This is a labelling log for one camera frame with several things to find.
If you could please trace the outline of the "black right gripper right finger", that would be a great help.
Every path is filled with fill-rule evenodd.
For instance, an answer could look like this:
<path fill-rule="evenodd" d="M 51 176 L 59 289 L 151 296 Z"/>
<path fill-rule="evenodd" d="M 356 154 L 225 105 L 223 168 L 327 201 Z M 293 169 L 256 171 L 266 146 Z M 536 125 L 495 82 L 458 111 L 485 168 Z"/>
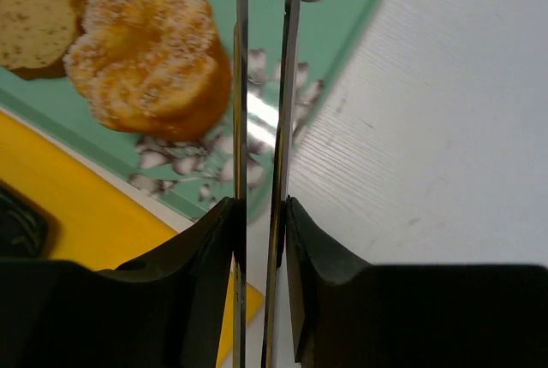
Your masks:
<path fill-rule="evenodd" d="M 297 199 L 286 209 L 295 361 L 303 367 L 544 367 L 547 270 L 369 264 Z"/>

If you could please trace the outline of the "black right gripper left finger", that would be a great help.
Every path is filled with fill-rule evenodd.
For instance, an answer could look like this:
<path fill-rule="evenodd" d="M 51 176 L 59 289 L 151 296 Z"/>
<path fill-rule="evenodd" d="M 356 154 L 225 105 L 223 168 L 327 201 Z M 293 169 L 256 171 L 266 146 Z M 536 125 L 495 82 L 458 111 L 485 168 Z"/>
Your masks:
<path fill-rule="evenodd" d="M 114 270 L 65 260 L 1 263 L 4 367 L 213 367 L 235 201 Z"/>

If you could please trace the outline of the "silver metal tongs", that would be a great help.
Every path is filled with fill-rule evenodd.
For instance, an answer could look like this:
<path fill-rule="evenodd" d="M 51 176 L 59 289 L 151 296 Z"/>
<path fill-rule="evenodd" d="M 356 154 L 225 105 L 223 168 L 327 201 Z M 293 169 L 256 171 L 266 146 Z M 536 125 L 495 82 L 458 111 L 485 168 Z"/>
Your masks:
<path fill-rule="evenodd" d="M 234 244 L 234 367 L 245 366 L 247 310 L 247 75 L 248 0 L 236 0 L 233 62 L 233 157 L 235 196 Z M 282 60 L 274 171 L 271 190 L 271 217 L 265 283 L 265 309 L 261 361 L 263 367 L 277 364 L 277 285 L 286 232 L 289 160 L 293 141 L 297 38 L 301 0 L 284 0 Z"/>

